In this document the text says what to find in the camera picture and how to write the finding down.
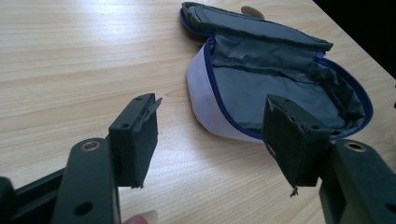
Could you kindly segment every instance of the pouch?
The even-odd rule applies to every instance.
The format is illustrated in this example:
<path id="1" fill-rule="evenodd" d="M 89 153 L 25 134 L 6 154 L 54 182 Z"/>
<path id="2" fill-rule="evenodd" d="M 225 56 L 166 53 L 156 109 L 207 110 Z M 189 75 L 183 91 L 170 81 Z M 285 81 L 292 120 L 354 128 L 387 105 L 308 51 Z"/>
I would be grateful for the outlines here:
<path id="1" fill-rule="evenodd" d="M 296 29 L 185 2 L 180 18 L 207 37 L 187 82 L 192 109 L 211 133 L 262 143 L 268 94 L 291 99 L 332 130 L 331 140 L 363 129 L 373 115 L 360 83 L 324 58 L 332 43 Z"/>

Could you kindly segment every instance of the dark background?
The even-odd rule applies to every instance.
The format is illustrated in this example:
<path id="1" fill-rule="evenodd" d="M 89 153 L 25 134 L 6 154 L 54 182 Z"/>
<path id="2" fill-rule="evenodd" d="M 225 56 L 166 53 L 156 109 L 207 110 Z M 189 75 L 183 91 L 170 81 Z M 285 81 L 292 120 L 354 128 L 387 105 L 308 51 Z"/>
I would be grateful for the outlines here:
<path id="1" fill-rule="evenodd" d="M 396 79 L 396 7 L 385 0 L 314 0 Z"/>

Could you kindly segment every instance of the zipper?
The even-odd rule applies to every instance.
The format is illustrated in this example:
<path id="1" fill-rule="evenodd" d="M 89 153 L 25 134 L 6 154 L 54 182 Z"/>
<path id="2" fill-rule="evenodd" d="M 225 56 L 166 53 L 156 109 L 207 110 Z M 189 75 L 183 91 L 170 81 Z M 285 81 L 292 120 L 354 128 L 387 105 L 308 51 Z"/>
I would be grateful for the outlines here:
<path id="1" fill-rule="evenodd" d="M 205 66 L 206 66 L 206 72 L 207 76 L 209 77 L 209 82 L 210 86 L 212 87 L 213 93 L 215 94 L 216 101 L 218 102 L 218 106 L 220 108 L 221 113 L 224 115 L 224 117 L 235 127 L 236 130 L 238 130 L 241 133 L 244 133 L 247 136 L 262 140 L 262 135 L 258 133 L 254 133 L 251 130 L 244 128 L 240 126 L 236 121 L 231 117 L 230 113 L 227 111 L 227 108 L 225 108 L 224 103 L 221 99 L 221 95 L 219 93 L 219 85 L 218 82 L 216 81 L 214 72 L 213 72 L 213 67 L 210 62 L 211 57 L 210 57 L 210 50 L 209 50 L 209 45 L 214 45 L 216 43 L 216 40 L 214 38 L 208 38 L 205 47 L 204 47 L 204 58 L 205 58 Z"/>

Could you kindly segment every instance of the finger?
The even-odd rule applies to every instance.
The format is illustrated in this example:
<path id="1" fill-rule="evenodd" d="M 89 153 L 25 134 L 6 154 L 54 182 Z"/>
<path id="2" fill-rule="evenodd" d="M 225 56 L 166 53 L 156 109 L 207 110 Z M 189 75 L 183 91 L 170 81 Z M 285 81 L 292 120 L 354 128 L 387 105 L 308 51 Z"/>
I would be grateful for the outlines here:
<path id="1" fill-rule="evenodd" d="M 145 213 L 138 214 L 136 216 L 128 218 L 123 224 L 157 224 L 158 213 L 155 210 L 148 211 Z"/>
<path id="2" fill-rule="evenodd" d="M 265 20 L 264 15 L 262 15 L 262 13 L 254 7 L 248 7 L 248 6 L 241 7 L 241 12 L 242 14 Z"/>

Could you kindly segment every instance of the black plastic arm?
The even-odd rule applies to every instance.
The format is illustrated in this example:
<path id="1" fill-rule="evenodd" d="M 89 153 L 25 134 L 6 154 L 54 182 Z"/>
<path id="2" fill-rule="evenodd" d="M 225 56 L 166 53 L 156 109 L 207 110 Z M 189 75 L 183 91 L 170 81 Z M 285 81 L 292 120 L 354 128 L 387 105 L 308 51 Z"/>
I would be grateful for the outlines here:
<path id="1" fill-rule="evenodd" d="M 60 171 L 17 190 L 0 177 L 0 223 L 120 223 L 118 186 L 143 187 L 160 103 L 153 93 L 134 98 L 106 138 L 77 143 Z"/>
<path id="2" fill-rule="evenodd" d="M 396 176 L 373 148 L 351 140 L 331 143 L 329 128 L 280 96 L 267 97 L 262 129 L 292 195 L 323 180 L 319 195 L 327 223 L 396 223 Z"/>

